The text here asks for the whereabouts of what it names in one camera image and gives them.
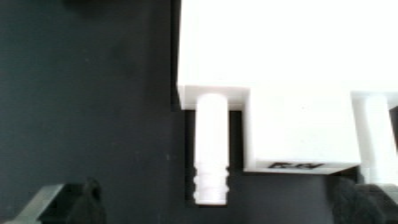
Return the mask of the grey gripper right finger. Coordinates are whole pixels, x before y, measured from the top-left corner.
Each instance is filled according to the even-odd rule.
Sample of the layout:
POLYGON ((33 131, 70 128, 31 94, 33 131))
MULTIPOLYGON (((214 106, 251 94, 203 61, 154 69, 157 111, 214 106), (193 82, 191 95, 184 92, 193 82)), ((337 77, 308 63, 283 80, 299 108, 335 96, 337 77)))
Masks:
POLYGON ((335 224, 398 224, 398 185, 338 181, 333 190, 335 224))

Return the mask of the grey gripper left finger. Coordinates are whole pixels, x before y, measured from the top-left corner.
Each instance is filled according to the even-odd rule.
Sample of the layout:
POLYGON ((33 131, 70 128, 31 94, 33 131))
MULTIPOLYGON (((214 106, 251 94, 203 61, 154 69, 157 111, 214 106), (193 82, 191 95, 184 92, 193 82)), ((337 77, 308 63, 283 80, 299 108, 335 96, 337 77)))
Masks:
POLYGON ((107 224, 98 180, 45 186, 11 224, 107 224))

